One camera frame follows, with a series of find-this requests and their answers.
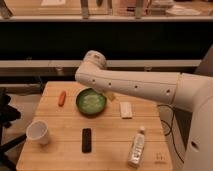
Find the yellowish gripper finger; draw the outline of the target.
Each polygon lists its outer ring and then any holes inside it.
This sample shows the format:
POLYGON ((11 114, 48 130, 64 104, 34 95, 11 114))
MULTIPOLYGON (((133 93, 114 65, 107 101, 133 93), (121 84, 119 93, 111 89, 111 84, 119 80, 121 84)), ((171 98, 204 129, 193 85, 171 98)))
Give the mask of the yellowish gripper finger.
POLYGON ((106 93, 106 96, 107 96, 107 98, 108 98, 110 101, 115 100, 115 95, 114 95, 114 93, 107 92, 107 93, 106 93))

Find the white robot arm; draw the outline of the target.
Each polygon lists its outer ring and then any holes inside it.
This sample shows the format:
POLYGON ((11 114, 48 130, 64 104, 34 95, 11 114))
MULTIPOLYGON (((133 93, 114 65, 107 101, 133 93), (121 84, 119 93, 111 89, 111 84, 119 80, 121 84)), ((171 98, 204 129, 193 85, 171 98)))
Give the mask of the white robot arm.
POLYGON ((182 171, 213 171, 213 77, 180 72, 112 71, 98 51, 86 53, 75 80, 100 93, 117 92, 192 113, 182 171))

